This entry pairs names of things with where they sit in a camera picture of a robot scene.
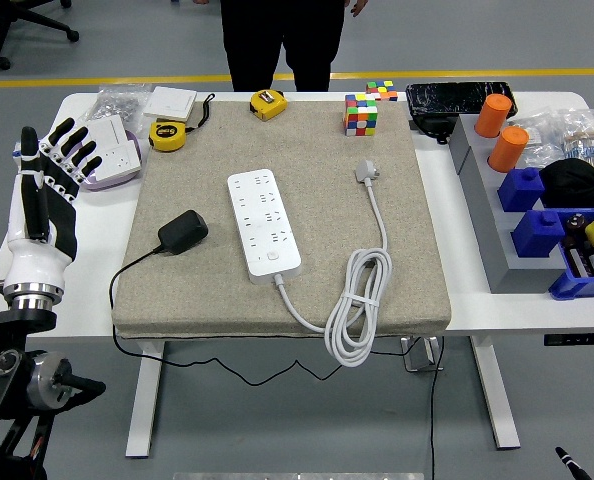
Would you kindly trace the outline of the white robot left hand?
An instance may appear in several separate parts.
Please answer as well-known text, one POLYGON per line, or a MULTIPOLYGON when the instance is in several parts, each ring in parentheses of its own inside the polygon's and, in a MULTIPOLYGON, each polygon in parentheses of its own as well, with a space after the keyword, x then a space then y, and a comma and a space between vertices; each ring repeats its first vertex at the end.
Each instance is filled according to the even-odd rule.
POLYGON ((76 209, 83 181, 102 163, 88 128, 68 118, 39 138, 22 129, 7 231, 13 255, 4 281, 6 291, 32 285, 55 291, 77 253, 76 209))

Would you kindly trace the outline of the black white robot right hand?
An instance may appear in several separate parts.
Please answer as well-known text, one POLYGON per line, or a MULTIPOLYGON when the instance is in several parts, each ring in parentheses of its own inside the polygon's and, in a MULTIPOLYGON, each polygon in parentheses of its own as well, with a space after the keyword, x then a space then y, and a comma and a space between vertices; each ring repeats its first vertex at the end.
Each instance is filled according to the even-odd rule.
POLYGON ((575 480, 592 480, 592 477, 562 447, 557 446, 555 452, 575 480))

